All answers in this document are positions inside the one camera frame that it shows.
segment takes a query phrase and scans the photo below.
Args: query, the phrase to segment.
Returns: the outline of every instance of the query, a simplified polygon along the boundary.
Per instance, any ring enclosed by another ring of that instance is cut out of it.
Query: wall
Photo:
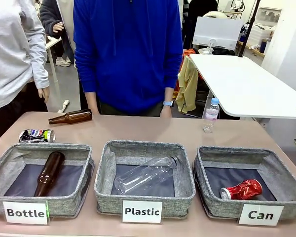
[[[296,1],[284,6],[262,67],[296,90]]]
[[[225,11],[226,6],[231,3],[229,3],[230,0],[220,0],[218,4],[218,10]],[[271,8],[278,8],[283,9],[285,0],[261,0],[259,7],[271,7]],[[244,0],[246,9],[242,13],[241,20],[243,20],[244,23],[248,22],[250,19],[251,11],[253,12],[253,7],[255,7],[256,0]]]

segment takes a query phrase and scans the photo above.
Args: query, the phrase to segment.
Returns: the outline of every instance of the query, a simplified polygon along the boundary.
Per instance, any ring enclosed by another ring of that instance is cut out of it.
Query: blue hoodie
[[[74,0],[75,60],[84,92],[130,114],[164,100],[182,60],[177,0]]]

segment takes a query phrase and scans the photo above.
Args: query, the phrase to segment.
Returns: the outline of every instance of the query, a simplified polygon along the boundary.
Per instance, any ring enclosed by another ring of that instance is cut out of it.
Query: shoe
[[[56,66],[69,67],[70,63],[66,62],[63,58],[57,58],[56,59]]]
[[[66,62],[71,64],[69,57],[66,58]]]

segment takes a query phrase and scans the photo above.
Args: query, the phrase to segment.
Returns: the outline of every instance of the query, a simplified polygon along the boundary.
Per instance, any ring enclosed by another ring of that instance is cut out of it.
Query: white desk
[[[61,103],[61,106],[62,106],[62,108],[58,112],[62,113],[66,109],[67,104],[69,104],[69,100],[65,100],[64,103],[61,101],[60,88],[59,88],[58,79],[57,79],[57,75],[56,75],[55,64],[54,64],[54,60],[53,60],[53,55],[52,55],[51,50],[50,50],[50,48],[52,46],[54,46],[55,44],[57,44],[58,42],[61,41],[61,38],[55,39],[55,38],[50,37],[50,36],[48,36],[48,38],[50,39],[50,42],[48,42],[46,44],[46,50],[47,50],[47,54],[48,54],[48,58],[49,58],[51,72],[52,72],[53,78],[54,78],[57,100],[59,101],[59,103]]]
[[[296,91],[250,59],[198,54],[190,57],[210,89],[206,107],[214,95],[231,116],[296,119]]]

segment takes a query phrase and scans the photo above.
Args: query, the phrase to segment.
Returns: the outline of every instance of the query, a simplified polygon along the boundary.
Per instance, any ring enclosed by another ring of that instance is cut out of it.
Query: computer monitor
[[[198,17],[193,44],[235,50],[242,25],[241,20]]]

